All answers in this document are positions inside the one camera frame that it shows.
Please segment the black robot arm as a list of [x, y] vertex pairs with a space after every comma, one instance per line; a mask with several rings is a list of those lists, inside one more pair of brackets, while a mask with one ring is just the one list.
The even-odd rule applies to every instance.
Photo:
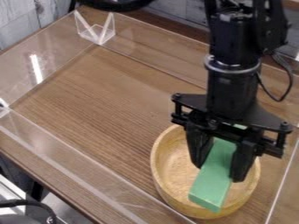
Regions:
[[217, 137], [236, 145], [228, 176], [241, 182], [256, 157], [282, 156], [292, 126], [257, 102], [261, 57], [277, 59], [285, 44], [288, 21], [281, 0], [204, 0], [209, 26], [205, 94], [172, 95], [172, 122], [182, 126], [196, 167], [210, 154]]

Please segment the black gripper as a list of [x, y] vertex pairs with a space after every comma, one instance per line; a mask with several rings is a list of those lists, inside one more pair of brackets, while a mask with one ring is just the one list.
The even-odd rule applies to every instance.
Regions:
[[282, 156], [290, 124], [257, 102], [257, 72], [208, 72], [205, 94], [172, 95], [172, 122], [182, 126], [192, 164], [201, 168], [213, 138], [236, 144], [229, 177], [242, 182], [256, 156]]

